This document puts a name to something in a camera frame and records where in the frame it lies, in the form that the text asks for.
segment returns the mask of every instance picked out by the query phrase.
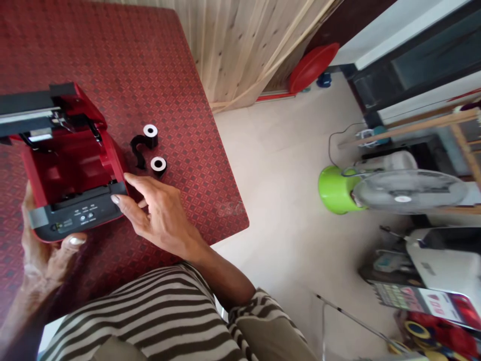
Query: fingernail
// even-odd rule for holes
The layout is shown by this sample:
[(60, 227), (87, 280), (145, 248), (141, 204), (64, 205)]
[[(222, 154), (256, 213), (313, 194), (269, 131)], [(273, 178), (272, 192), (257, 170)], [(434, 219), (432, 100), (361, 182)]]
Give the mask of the fingernail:
[(78, 246), (79, 244), (84, 244), (85, 240), (77, 237), (72, 237), (71, 239), (69, 239), (69, 242), (71, 245)]

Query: paper roll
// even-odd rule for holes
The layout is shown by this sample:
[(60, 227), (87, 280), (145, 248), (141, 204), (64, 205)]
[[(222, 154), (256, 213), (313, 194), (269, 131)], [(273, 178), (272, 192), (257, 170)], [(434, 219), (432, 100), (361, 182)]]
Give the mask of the paper roll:
[(147, 138), (146, 146), (149, 149), (153, 149), (159, 144), (159, 139), (158, 135), (159, 131), (157, 130), (157, 127), (153, 124), (147, 124), (144, 127), (144, 135)]
[(160, 178), (167, 170), (167, 161), (162, 157), (154, 157), (150, 161), (150, 167), (152, 168), (154, 174)]

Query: hand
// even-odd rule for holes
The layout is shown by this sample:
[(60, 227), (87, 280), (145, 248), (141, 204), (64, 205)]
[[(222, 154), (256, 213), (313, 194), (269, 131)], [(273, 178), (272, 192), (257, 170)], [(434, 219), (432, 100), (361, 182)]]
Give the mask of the hand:
[[(188, 221), (177, 188), (149, 176), (125, 173), (124, 177), (144, 200), (137, 204), (129, 196), (111, 198), (132, 223), (135, 233), (189, 262), (195, 262), (204, 251), (210, 250), (197, 228)], [(147, 205), (149, 214), (141, 209)]]
[(80, 246), (87, 241), (85, 233), (73, 233), (58, 243), (41, 242), (32, 230), (29, 211), (35, 208), (34, 195), (30, 182), (27, 183), (22, 215), (24, 232), (22, 247), (24, 249), (24, 284), (25, 290), (34, 290), (42, 295), (48, 295), (65, 281), (75, 254)]

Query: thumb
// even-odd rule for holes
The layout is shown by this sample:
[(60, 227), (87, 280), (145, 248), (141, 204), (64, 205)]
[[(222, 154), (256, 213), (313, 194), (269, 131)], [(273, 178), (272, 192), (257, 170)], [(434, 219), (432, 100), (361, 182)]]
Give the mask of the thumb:
[(62, 241), (60, 249), (55, 249), (49, 259), (47, 266), (47, 278), (62, 281), (72, 265), (73, 256), (87, 241), (85, 233), (72, 233)]
[(142, 234), (148, 231), (150, 221), (145, 212), (132, 198), (124, 195), (112, 195), (110, 198), (112, 202), (119, 207), (124, 216), (128, 218), (130, 223), (132, 223), (135, 233), (142, 236)]

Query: printer control panel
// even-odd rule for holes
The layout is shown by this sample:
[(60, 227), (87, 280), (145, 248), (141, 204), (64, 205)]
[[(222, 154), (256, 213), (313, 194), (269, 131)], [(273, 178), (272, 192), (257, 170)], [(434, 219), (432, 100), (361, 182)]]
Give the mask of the printer control panel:
[(30, 221), (37, 236), (56, 242), (73, 232), (116, 219), (122, 215), (112, 202), (112, 194), (127, 194), (124, 182), (94, 188), (72, 199), (30, 211)]

